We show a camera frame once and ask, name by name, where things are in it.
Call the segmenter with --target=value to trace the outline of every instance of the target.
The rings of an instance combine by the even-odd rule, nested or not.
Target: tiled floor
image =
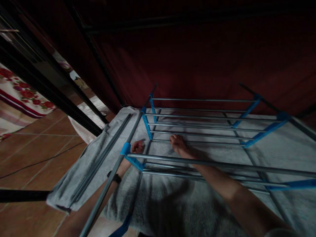
[[[94,94],[86,89],[88,97]],[[68,95],[76,104],[77,95]],[[0,142],[0,176],[48,159],[82,143],[67,115],[57,109]],[[26,168],[0,179],[1,189],[51,190],[79,158],[86,147],[82,143],[47,162]],[[58,232],[66,215],[44,201],[0,203],[1,236],[49,236]]]

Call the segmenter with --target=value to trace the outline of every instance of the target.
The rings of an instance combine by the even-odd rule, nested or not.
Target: wristwatch
[[[107,177],[110,177],[110,174],[111,174],[112,171],[110,171],[108,174],[107,174]],[[115,174],[114,175],[114,178],[113,178],[113,181],[117,182],[117,184],[119,184],[122,180],[121,178],[119,177],[118,174]]]

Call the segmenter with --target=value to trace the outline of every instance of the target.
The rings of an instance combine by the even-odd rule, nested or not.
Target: gray towel
[[[75,203],[71,209],[78,210],[84,202],[98,189],[106,180],[106,174],[113,168],[123,144],[136,121],[138,110],[131,107],[123,108],[108,124],[102,134],[97,137],[85,149],[80,159],[69,169],[67,174],[54,187],[47,199],[47,203],[55,208],[68,207],[70,197],[80,181],[84,178],[88,168],[93,164],[98,154],[104,149],[107,143],[114,136],[128,113],[133,116],[122,132],[113,149],[105,159],[101,168],[95,175],[91,184],[83,194],[82,198]],[[222,116],[220,113],[203,113],[207,116]],[[255,118],[274,118],[272,116],[250,116]],[[215,121],[216,123],[227,124],[225,120]],[[266,123],[251,123],[243,121],[239,127],[263,129]],[[157,127],[156,130],[181,131],[195,133],[212,133],[234,136],[232,131],[223,130],[202,130],[192,128],[171,128]],[[254,133],[239,132],[240,136],[252,137]],[[155,139],[169,139],[168,134],[155,134]],[[191,141],[231,142],[238,143],[238,140],[227,140],[219,138],[185,136]],[[144,122],[141,120],[133,141],[145,139],[148,144],[148,135]],[[205,146],[194,145],[198,156],[215,161],[229,162],[236,164],[251,165],[251,162],[241,147],[234,146]],[[289,168],[305,171],[314,171],[316,165],[314,157],[316,154],[315,142],[296,129],[291,124],[286,124],[279,130],[271,133],[250,148],[258,165]],[[151,144],[150,154],[178,157],[168,143]],[[255,176],[255,173],[236,172]],[[123,222],[127,216],[130,203],[135,192],[139,173],[136,168],[131,167],[119,187],[111,196],[104,209],[104,215],[113,220]],[[290,175],[269,175],[272,181],[299,180],[303,177]],[[314,219],[316,217],[314,206],[314,190],[277,191],[277,198],[283,209],[288,214],[291,225],[302,235],[312,236],[316,233]],[[264,194],[256,194],[270,209],[277,215],[271,198]],[[175,177],[157,176],[144,174],[140,190],[137,196],[131,226],[141,230],[144,234],[152,236],[244,236],[233,215],[228,210],[222,198],[206,183],[189,181]]]

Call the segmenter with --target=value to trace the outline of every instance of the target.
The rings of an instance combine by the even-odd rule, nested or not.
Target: blue plastic joint
[[[128,214],[127,217],[125,218],[124,223],[116,231],[114,231],[109,237],[122,237],[128,230],[129,224],[131,222],[131,218],[132,216]]]
[[[245,148],[248,148],[249,146],[253,145],[254,143],[256,143],[257,141],[259,141],[260,139],[262,139],[263,137],[265,137],[266,135],[270,134],[271,132],[277,130],[278,128],[282,127],[284,124],[286,124],[289,119],[291,119],[291,116],[288,115],[286,112],[281,111],[276,115],[276,118],[278,120],[282,120],[281,123],[272,123],[270,124],[268,127],[266,127],[264,130],[266,131],[265,133],[258,133],[257,135],[255,135],[253,138],[253,141],[248,141],[242,144],[245,144]]]
[[[152,113],[153,113],[153,114],[156,114],[156,110],[155,110],[155,106],[154,106],[154,101],[152,100],[153,94],[150,93],[149,97],[150,97],[150,106],[151,106]],[[155,121],[155,123],[157,123],[157,117],[156,117],[156,116],[154,116],[154,121]]]
[[[244,112],[243,114],[241,114],[241,115],[239,116],[239,118],[244,118],[244,117],[246,117],[248,114],[250,114],[251,111],[259,104],[261,98],[262,98],[261,95],[255,94],[255,95],[253,96],[253,99],[256,100],[256,101],[255,101],[255,102],[252,102],[251,105],[248,106],[246,112]],[[238,126],[240,123],[241,123],[241,121],[236,121],[236,122],[234,123],[234,125],[233,125],[233,128],[237,128],[237,126]]]
[[[316,179],[307,179],[300,181],[293,181],[284,183],[289,187],[272,187],[267,186],[266,188],[270,191],[278,191],[278,190],[297,190],[297,189],[314,189],[316,188]]]
[[[133,166],[135,166],[140,171],[143,171],[145,164],[140,163],[137,158],[128,157],[127,155],[131,153],[131,144],[125,143],[120,155],[123,155],[125,159],[127,159]]]
[[[148,125],[148,118],[147,118],[147,116],[145,116],[145,114],[146,114],[146,107],[145,106],[142,108],[141,113],[143,113],[142,117],[144,120],[144,124],[145,124],[146,130],[147,130],[148,137],[150,140],[152,140],[153,134],[151,134],[151,132],[150,132],[150,127]]]

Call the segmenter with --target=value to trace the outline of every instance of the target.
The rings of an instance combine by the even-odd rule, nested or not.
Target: red wall
[[[24,6],[30,15],[99,98],[117,112],[119,104],[63,3],[31,2]],[[123,10],[119,11],[119,6],[102,2],[84,3],[85,11],[82,6],[79,8],[88,23],[101,23],[105,16],[117,20],[150,15],[149,11],[144,13],[144,7],[138,9],[137,4],[133,9],[132,4],[127,5],[129,8],[122,5]],[[110,15],[102,11],[106,9],[111,9]],[[279,109],[295,115],[316,101],[315,23],[314,12],[284,13],[101,34],[95,40],[127,104],[142,106],[156,82],[159,86],[155,97],[251,98],[238,86],[241,82]],[[156,104],[214,109],[246,107],[240,103]],[[264,105],[258,106],[255,113],[274,114]]]

